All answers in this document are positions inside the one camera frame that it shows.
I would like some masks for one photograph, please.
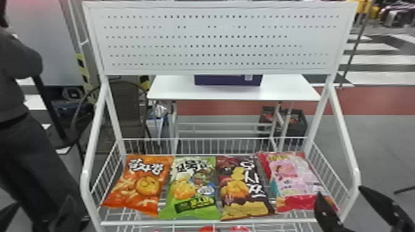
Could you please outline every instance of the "white wire display rack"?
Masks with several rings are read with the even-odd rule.
[[[170,150],[170,139],[125,139],[124,145],[129,154],[173,154],[180,155],[247,155],[257,151],[278,151],[279,143],[285,143],[284,151],[302,151],[306,144],[305,137],[286,138],[180,138],[176,152]],[[102,226],[116,226],[127,231],[197,231],[204,225],[212,225],[218,228],[227,228],[233,225],[244,225],[252,231],[312,231],[310,222],[315,222],[312,211],[292,210],[289,213],[280,213],[267,217],[253,217],[242,220],[219,222],[217,220],[158,220],[156,218],[139,213],[132,209],[112,209],[101,207],[100,204],[111,190],[119,173],[124,169],[124,156],[120,153],[117,144],[114,144],[108,155],[96,181],[91,189],[94,200],[94,210],[100,215]],[[335,200],[339,213],[342,214],[345,206],[350,203],[351,196],[348,188],[324,157],[319,148],[313,144],[311,152],[307,156],[320,182]],[[259,175],[266,189],[269,182],[265,173],[258,168]],[[164,207],[168,182],[162,188],[159,209]],[[221,210],[220,196],[216,206]],[[275,198],[269,198],[271,204],[275,204]]]
[[[83,7],[101,89],[80,189],[97,231],[198,231],[205,225],[227,231],[232,225],[244,225],[251,231],[303,232],[317,227],[312,212],[304,210],[220,222],[158,220],[136,210],[101,207],[129,153],[246,155],[257,151],[303,151],[322,185],[333,197],[341,220],[346,218],[358,196],[361,177],[333,81],[353,21],[355,2],[94,1],[84,2]],[[108,75],[218,73],[266,73],[273,74],[274,78],[283,73],[319,73],[329,77],[307,137],[217,139],[179,138],[171,134],[175,137],[123,138]],[[314,143],[328,101],[349,170],[348,175],[342,178]],[[105,108],[111,119],[115,141],[104,165],[98,167],[98,177],[92,178],[93,169],[97,168],[95,151]],[[261,178],[267,186],[263,173]],[[351,180],[351,183],[345,185],[343,178]],[[166,191],[164,186],[160,209],[164,206]]]

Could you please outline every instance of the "black crate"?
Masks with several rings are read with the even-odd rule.
[[[272,123],[272,117],[274,116],[274,110],[275,107],[272,106],[264,106],[262,108],[262,113],[261,113],[261,117],[259,118],[259,122],[260,123],[269,123],[269,126],[259,126],[258,130],[259,131],[264,131],[264,130],[270,130],[271,129],[271,123]],[[285,116],[288,113],[288,109],[280,109],[280,114],[283,117],[283,119],[285,119]],[[287,137],[303,137],[305,136],[306,132],[307,132],[307,120],[305,117],[304,112],[301,109],[292,109],[291,111],[291,119],[292,122],[290,122],[290,124],[288,125],[288,130],[287,130]],[[275,131],[274,131],[274,136],[278,137],[281,135],[281,131],[282,131],[282,127],[279,124],[279,122],[277,122],[277,126],[275,127]],[[266,138],[269,135],[267,134],[260,134],[259,137],[262,138]],[[303,142],[303,139],[300,139],[298,141],[298,145],[301,145]],[[285,143],[297,143],[297,139],[286,139]]]

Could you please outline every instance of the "red floor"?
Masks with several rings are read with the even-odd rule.
[[[345,115],[415,115],[415,86],[354,87],[337,91]],[[274,102],[178,101],[179,115],[259,115]],[[296,102],[294,108],[313,114],[316,102]]]

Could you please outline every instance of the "black pants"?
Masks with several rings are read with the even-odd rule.
[[[55,217],[68,195],[77,202],[79,219],[86,212],[78,184],[30,114],[0,129],[0,179],[34,222]]]

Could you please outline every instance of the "white table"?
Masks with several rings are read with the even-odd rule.
[[[320,100],[319,93],[300,74],[264,75],[260,86],[200,86],[195,85],[193,75],[158,75],[155,77],[147,97],[151,100],[166,100],[171,103],[169,109],[171,138],[179,138],[177,105],[175,103],[177,100],[277,101],[270,136],[274,135],[276,123],[279,121],[280,125],[283,126],[282,137],[287,132],[292,104],[284,122],[279,114],[280,102]],[[261,125],[260,123],[255,125],[249,123],[249,126]],[[173,151],[176,148],[177,143],[172,146]]]

